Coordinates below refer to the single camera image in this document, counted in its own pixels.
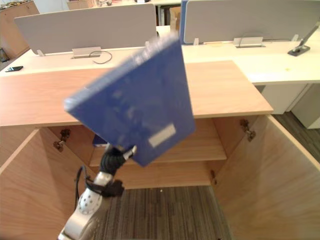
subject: desk divider panel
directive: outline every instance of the desk divider panel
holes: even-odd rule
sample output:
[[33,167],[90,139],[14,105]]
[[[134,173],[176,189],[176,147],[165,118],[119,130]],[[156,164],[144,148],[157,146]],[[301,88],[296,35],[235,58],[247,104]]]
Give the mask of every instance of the desk divider panel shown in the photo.
[[15,18],[36,54],[71,52],[76,48],[142,47],[157,36],[153,4],[85,8]]
[[314,0],[183,0],[180,39],[182,43],[233,41],[263,37],[263,40],[302,39],[320,17],[320,1]]

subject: metal bracket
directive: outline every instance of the metal bracket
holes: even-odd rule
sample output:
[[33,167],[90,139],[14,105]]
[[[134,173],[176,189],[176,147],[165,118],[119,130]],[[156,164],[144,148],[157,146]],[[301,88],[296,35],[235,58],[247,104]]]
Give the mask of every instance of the metal bracket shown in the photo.
[[37,53],[40,57],[45,57],[45,56],[46,56],[40,49],[38,49],[38,50],[36,51],[36,53]]
[[82,48],[72,48],[73,59],[81,59],[81,58],[95,58],[100,57],[101,55],[101,47],[82,47]]
[[255,131],[251,131],[249,129],[249,121],[246,119],[241,119],[240,126],[242,127],[242,130],[246,133],[248,141],[251,142],[257,134]]
[[71,130],[68,129],[68,128],[61,130],[61,132],[60,132],[60,134],[61,134],[60,141],[55,141],[53,143],[53,146],[56,149],[58,149],[58,151],[60,153],[64,150],[64,144],[66,143],[67,139],[70,137],[70,133],[71,133]]
[[213,184],[214,184],[214,185],[217,185],[218,182],[217,182],[217,179],[216,179],[216,173],[215,173],[215,171],[211,170],[210,173],[211,173],[211,177],[212,177],[212,182],[213,182]]
[[262,36],[253,36],[253,37],[235,37],[233,39],[233,44],[236,48],[259,48],[265,47],[263,45],[263,37]]
[[196,37],[194,40],[193,40],[193,45],[194,46],[198,46],[199,45],[199,38]]

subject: black wire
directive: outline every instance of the black wire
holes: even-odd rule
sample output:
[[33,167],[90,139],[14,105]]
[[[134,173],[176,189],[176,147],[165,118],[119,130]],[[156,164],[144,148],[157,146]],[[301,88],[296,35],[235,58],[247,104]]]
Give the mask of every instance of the black wire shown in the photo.
[[89,58],[91,57],[91,54],[93,54],[93,53],[107,53],[107,54],[109,54],[109,55],[110,55],[110,58],[109,58],[107,61],[104,61],[104,62],[96,62],[96,61],[92,61],[92,62],[94,62],[95,64],[106,64],[107,62],[110,62],[110,61],[111,61],[111,59],[112,59],[112,54],[111,54],[111,52],[109,52],[109,51],[103,51],[103,50],[99,50],[99,51],[92,51],[92,52],[90,52],[90,54],[89,54]]

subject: blue folder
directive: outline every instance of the blue folder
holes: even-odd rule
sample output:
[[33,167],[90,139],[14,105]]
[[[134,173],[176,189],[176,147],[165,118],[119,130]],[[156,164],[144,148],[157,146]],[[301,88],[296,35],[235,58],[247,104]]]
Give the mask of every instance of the blue folder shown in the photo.
[[179,38],[151,42],[64,101],[65,110],[113,146],[137,146],[146,166],[195,130]]

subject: wooden countertop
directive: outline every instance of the wooden countertop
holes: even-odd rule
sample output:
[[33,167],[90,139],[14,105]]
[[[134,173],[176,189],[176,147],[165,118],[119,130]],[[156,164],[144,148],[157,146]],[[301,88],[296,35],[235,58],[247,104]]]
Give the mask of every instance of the wooden countertop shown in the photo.
[[[63,101],[111,68],[42,72],[0,79],[0,126],[80,124]],[[271,106],[232,61],[188,63],[195,118],[268,114]]]

